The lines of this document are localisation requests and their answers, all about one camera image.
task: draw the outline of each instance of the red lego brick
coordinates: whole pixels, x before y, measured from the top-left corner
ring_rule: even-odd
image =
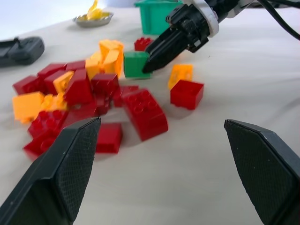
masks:
[[[135,42],[135,50],[136,51],[145,51],[148,45],[150,45],[153,42],[151,38],[140,38],[137,39]]]
[[[44,94],[48,93],[44,81],[39,77],[33,75],[27,76],[24,79],[13,84],[13,88],[15,89],[18,95],[28,94],[37,91],[40,91]]]
[[[90,81],[94,93],[104,93],[109,98],[119,88],[117,74],[97,74]]]
[[[117,154],[120,149],[122,137],[123,133],[120,123],[101,124],[96,153]]]
[[[48,76],[54,74],[59,70],[66,70],[67,65],[65,63],[51,63],[44,69],[37,73],[37,76],[42,80],[46,79]]]
[[[53,81],[59,78],[60,76],[64,75],[66,73],[65,70],[58,70],[54,74],[48,76],[46,79],[44,79],[45,85],[49,91],[50,94],[57,95],[56,88],[53,84]]]
[[[65,128],[77,121],[97,117],[99,116],[97,111],[97,106],[94,102],[82,105],[80,108],[71,109],[65,119],[64,123],[62,124],[62,128]]]
[[[68,111],[55,110],[53,112],[41,111],[38,117],[31,123],[28,132],[33,138],[52,130],[55,134],[61,132],[61,125],[68,115]]]
[[[67,63],[66,71],[76,71],[78,69],[85,69],[85,60]]]
[[[203,97],[204,84],[179,80],[171,89],[171,104],[194,110]]]
[[[125,111],[142,141],[168,131],[165,113],[148,90],[130,92],[122,99]]]
[[[123,101],[122,101],[122,95],[130,93],[132,91],[138,90],[139,86],[120,86],[113,95],[113,105],[114,107],[122,107]]]
[[[107,114],[110,102],[105,94],[95,94],[95,103],[99,116]]]
[[[67,86],[64,99],[69,106],[82,105],[94,101],[90,80],[85,69],[75,71]]]
[[[35,137],[32,142],[24,146],[23,149],[32,160],[35,160],[51,147],[57,136],[57,133],[52,130],[47,130]]]

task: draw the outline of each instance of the white table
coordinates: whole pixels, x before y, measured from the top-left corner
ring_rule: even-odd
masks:
[[[0,203],[30,166],[22,147],[27,127],[14,122],[11,85],[50,62],[80,60],[98,41],[118,39],[125,50],[141,37],[138,9],[110,9],[111,23],[82,30],[71,21],[24,36],[39,35],[46,51],[33,65],[0,70]],[[298,28],[297,10],[280,13]],[[184,52],[173,63],[193,63],[194,80],[205,83],[193,111],[169,103],[166,87],[172,66],[147,87],[168,117],[169,131],[140,142],[121,110],[103,121],[122,121],[120,153],[95,159],[76,225],[260,225],[240,181],[223,123],[236,119],[275,131],[299,155],[300,44],[262,9],[245,10],[220,25],[220,33],[196,54]]]

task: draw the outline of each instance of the silver dish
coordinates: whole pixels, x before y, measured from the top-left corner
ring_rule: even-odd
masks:
[[[113,13],[103,12],[103,14],[105,16],[99,20],[85,20],[86,14],[80,15],[78,17],[75,17],[73,19],[73,22],[75,22],[78,26],[84,27],[84,28],[104,26],[104,25],[107,25],[111,21]]]

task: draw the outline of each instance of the black controller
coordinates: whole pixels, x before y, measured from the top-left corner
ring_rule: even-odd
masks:
[[[30,65],[44,52],[44,42],[40,37],[0,42],[0,68],[15,65]]]

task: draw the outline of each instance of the pile of lego bricks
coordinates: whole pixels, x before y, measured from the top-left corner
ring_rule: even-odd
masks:
[[[134,52],[123,52],[123,44],[102,40],[89,59],[52,63],[13,85],[15,119],[31,123],[32,141],[24,150],[35,159],[55,141],[61,130],[72,123],[107,114],[111,107],[123,107],[142,141],[168,131],[163,109],[147,89],[121,86],[119,77],[151,78],[143,74],[150,38],[138,39]],[[195,109],[203,96],[203,84],[192,82],[192,65],[174,65],[168,88],[171,104]],[[123,137],[120,123],[102,124],[97,153],[118,153]]]

